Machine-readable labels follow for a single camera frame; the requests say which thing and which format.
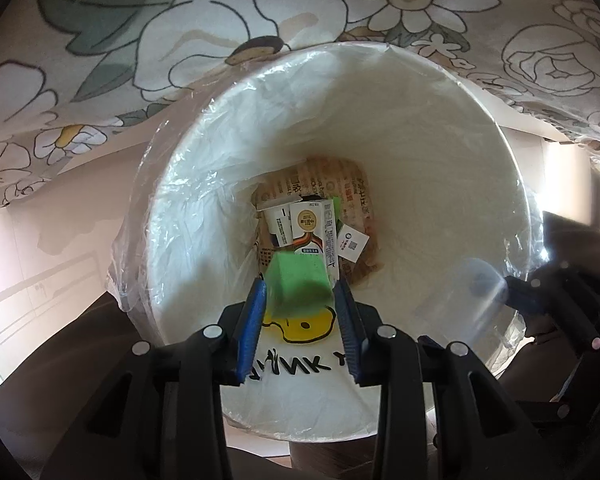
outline clear plastic liner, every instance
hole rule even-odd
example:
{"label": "clear plastic liner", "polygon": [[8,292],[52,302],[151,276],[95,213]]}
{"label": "clear plastic liner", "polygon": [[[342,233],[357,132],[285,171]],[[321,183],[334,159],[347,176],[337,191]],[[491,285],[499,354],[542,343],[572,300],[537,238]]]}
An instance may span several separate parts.
{"label": "clear plastic liner", "polygon": [[507,282],[490,264],[465,258],[453,266],[414,311],[409,330],[447,346],[463,341],[472,348],[493,324],[507,300]]}
{"label": "clear plastic liner", "polygon": [[[236,68],[169,108],[109,269],[109,289],[142,336],[183,340],[245,299],[258,272],[251,193],[263,174],[314,155],[366,171],[383,267],[353,293],[405,332],[458,261],[524,277],[542,259],[541,216],[510,148],[462,84],[403,49],[329,44]],[[379,391],[353,383],[334,314],[289,321],[285,330],[301,333],[304,321],[320,337],[289,344],[282,328],[263,328],[246,383],[222,390],[224,414],[296,442],[374,434]],[[493,365],[522,333],[499,306],[474,348]]]}

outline trash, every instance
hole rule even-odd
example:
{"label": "trash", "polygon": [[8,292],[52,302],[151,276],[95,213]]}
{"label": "trash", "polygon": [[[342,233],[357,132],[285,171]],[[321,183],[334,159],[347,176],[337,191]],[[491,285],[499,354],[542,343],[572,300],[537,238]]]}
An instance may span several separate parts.
{"label": "trash", "polygon": [[286,247],[293,242],[291,231],[291,204],[300,202],[299,196],[274,198],[256,205],[256,211],[262,211],[271,243],[274,247]]}
{"label": "trash", "polygon": [[[360,165],[345,158],[311,156],[290,168],[265,174],[254,193],[253,202],[259,204],[272,199],[284,200],[285,196],[295,194],[333,199],[336,220],[369,237],[358,261],[340,259],[340,273],[350,285],[361,282],[381,268],[372,200],[369,197],[366,174]],[[264,235],[268,231],[263,224],[265,222],[261,219],[258,229],[258,263],[262,274],[275,249],[274,244]]]}

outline plastic bag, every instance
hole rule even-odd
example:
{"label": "plastic bag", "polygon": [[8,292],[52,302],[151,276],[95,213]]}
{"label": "plastic bag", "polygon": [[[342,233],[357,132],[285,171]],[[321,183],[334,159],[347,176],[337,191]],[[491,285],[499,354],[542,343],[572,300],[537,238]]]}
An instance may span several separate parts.
{"label": "plastic bag", "polygon": [[[509,146],[462,84],[403,49],[329,44],[251,64],[171,106],[110,269],[144,336],[183,340],[245,299],[258,272],[251,193],[264,173],[314,155],[355,160],[368,176],[383,267],[353,293],[386,323],[409,333],[414,309],[462,258],[519,276],[537,261]],[[477,341],[483,360],[515,338],[513,318],[503,307]],[[222,390],[232,424],[297,442],[376,432],[379,389],[353,383],[334,314],[311,322],[326,336],[307,344],[262,329],[246,384]]]}

